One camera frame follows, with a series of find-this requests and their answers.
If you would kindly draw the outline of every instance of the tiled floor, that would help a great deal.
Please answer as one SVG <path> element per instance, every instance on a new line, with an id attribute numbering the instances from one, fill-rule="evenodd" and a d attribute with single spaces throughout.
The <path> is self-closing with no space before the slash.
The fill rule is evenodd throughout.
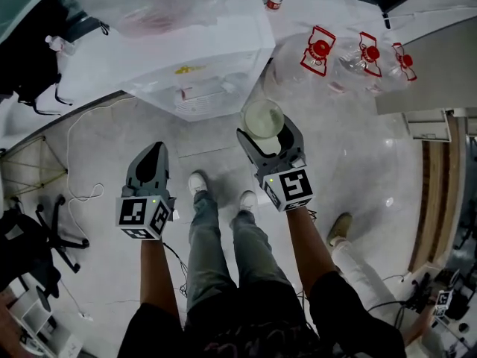
<path id="1" fill-rule="evenodd" d="M 296 101 L 281 107 L 303 132 L 312 172 L 317 211 L 315 224 L 325 236 L 335 218 L 354 215 L 350 238 L 381 276 L 406 272 L 420 209 L 421 146 L 405 135 L 399 116 L 377 116 L 373 97 L 348 95 Z M 48 129 L 48 144 L 66 163 L 66 135 L 76 117 Z M 232 235 L 228 227 L 236 200 L 255 189 L 261 203 L 258 224 L 269 235 L 274 255 L 289 280 L 300 291 L 300 280 L 284 214 L 278 214 L 253 178 L 253 167 L 236 140 L 240 115 L 188 123 L 135 98 L 115 107 L 85 115 L 71 131 L 69 185 L 76 195 L 89 195 L 96 183 L 104 185 L 100 198 L 72 203 L 78 223 L 91 240 L 91 248 L 72 251 L 82 268 L 73 274 L 55 255 L 63 282 L 93 322 L 81 319 L 72 299 L 60 287 L 52 301 L 55 316 L 85 340 L 88 351 L 115 357 L 127 323 L 138 307 L 139 243 L 115 229 L 115 198 L 121 194 L 130 161 L 147 145 L 163 141 L 168 147 L 171 180 L 180 218 L 165 229 L 164 240 L 184 261 L 189 253 L 188 232 L 192 198 L 187 178 L 205 171 L 220 207 L 222 245 L 234 280 Z M 66 179 L 22 196 L 27 212 L 38 201 L 53 201 L 63 193 L 71 198 Z M 60 225 L 78 237 L 66 206 Z M 184 279 L 179 263 L 168 253 L 174 287 Z M 177 291 L 181 316 L 185 298 Z"/>

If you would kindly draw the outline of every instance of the white cable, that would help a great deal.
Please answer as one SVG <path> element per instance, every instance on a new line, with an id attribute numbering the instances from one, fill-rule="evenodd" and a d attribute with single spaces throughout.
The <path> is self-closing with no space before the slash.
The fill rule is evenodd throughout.
<path id="1" fill-rule="evenodd" d="M 76 299 L 73 297 L 72 293 L 71 293 L 71 292 L 69 291 L 69 289 L 66 287 L 65 283 L 63 282 L 63 279 L 60 278 L 60 282 L 62 283 L 63 287 L 64 287 L 64 288 L 66 289 L 66 291 L 68 292 L 69 297 L 71 297 L 72 300 L 74 301 L 74 303 L 75 303 L 75 305 L 76 305 L 76 307 L 77 307 L 77 309 L 78 309 L 78 312 L 79 312 L 79 313 L 82 313 L 83 310 L 81 310 L 79 303 L 76 301 Z"/>
<path id="2" fill-rule="evenodd" d="M 76 227 L 78 228 L 78 230 L 80 230 L 80 232 L 84 235 L 84 237 L 89 241 L 89 238 L 88 236 L 84 233 L 83 231 L 83 228 L 81 228 L 81 226 L 78 224 L 78 222 L 76 221 L 75 217 L 73 216 L 73 213 L 72 213 L 72 209 L 71 209 L 71 203 L 73 201 L 80 201 L 82 203 L 86 203 L 88 200 L 90 199 L 96 199 L 96 198 L 100 198 L 101 196 L 103 196 L 104 194 L 104 186 L 102 183 L 96 183 L 94 185 L 94 187 L 92 188 L 92 191 L 91 193 L 89 194 L 89 196 L 76 196 L 70 186 L 69 186 L 69 175 L 71 174 L 71 169 L 69 168 L 69 135 L 72 131 L 72 128 L 86 115 L 86 114 L 89 114 L 95 110 L 100 110 L 100 109 L 111 109 L 113 106 L 115 106 L 116 104 L 118 104 L 119 102 L 123 102 L 123 101 L 128 101 L 130 99 L 135 99 L 135 98 L 123 98 L 123 99 L 120 99 L 116 102 L 114 102 L 113 104 L 110 104 L 110 105 L 107 105 L 107 106 L 98 106 L 98 107 L 94 107 L 93 109 L 91 110 L 88 110 L 86 112 L 84 112 L 83 114 L 80 115 L 80 118 L 78 118 L 75 123 L 73 123 L 73 125 L 71 125 L 71 127 L 68 129 L 68 133 L 66 135 L 66 168 L 68 169 L 68 174 L 66 176 L 66 186 L 68 187 L 68 192 L 69 194 L 72 196 L 71 199 L 69 199 L 68 201 L 68 212 L 69 212 L 69 215 L 72 217 L 72 220 L 73 222 L 75 223 Z M 98 194 L 95 194 L 95 191 L 96 191 L 96 187 L 101 187 L 101 192 L 98 193 Z"/>

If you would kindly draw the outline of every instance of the jeans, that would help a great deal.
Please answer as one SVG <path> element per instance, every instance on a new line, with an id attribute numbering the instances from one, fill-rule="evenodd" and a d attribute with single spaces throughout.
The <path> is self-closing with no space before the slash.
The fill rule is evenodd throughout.
<path id="1" fill-rule="evenodd" d="M 236 289 L 222 251 L 217 203 L 207 191 L 200 191 L 194 197 L 194 209 L 189 232 L 187 311 L 206 298 Z M 240 211 L 230 227 L 240 287 L 257 281 L 291 285 L 271 253 L 267 235 L 256 226 L 251 212 Z"/>

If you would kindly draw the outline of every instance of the office chair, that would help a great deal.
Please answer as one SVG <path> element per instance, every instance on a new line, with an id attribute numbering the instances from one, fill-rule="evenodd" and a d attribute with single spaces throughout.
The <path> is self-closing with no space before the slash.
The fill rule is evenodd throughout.
<path id="1" fill-rule="evenodd" d="M 38 204 L 37 210 L 35 211 L 42 228 L 46 232 L 48 237 L 48 245 L 50 248 L 54 248 L 57 250 L 58 254 L 61 258 L 65 261 L 66 265 L 71 268 L 74 273 L 77 273 L 80 270 L 80 265 L 78 263 L 73 264 L 69 257 L 66 255 L 66 247 L 67 248 L 75 248 L 75 249 L 86 249 L 89 247 L 88 239 L 81 240 L 81 243 L 77 242 L 69 242 L 67 240 L 63 240 L 58 236 L 58 211 L 60 206 L 65 204 L 65 198 L 60 196 L 54 204 L 53 209 L 53 219 L 51 221 L 51 227 L 49 227 L 43 217 L 41 216 L 41 212 L 43 212 L 44 208 L 43 205 Z"/>
<path id="2" fill-rule="evenodd" d="M 0 266 L 0 291 L 30 272 L 45 288 L 37 286 L 42 305 L 51 310 L 47 298 L 49 295 L 59 297 L 57 284 L 61 275 L 53 265 L 46 233 L 18 207 L 5 211 L 0 219 Z"/>

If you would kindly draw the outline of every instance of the sneaker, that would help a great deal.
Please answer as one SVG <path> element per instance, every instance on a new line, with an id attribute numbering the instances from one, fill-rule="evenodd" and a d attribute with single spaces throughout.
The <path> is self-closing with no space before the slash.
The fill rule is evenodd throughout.
<path id="1" fill-rule="evenodd" d="M 192 172 L 189 176 L 189 190 L 192 196 L 200 191 L 207 191 L 207 183 L 200 172 Z"/>
<path id="2" fill-rule="evenodd" d="M 350 229 L 353 217 L 348 212 L 342 213 L 331 228 L 331 231 L 326 238 L 326 242 L 332 247 L 336 245 L 339 239 L 346 239 L 348 230 Z"/>
<path id="3" fill-rule="evenodd" d="M 259 206 L 255 192 L 245 191 L 240 197 L 240 211 L 248 211 L 253 214 L 256 213 L 256 209 Z"/>

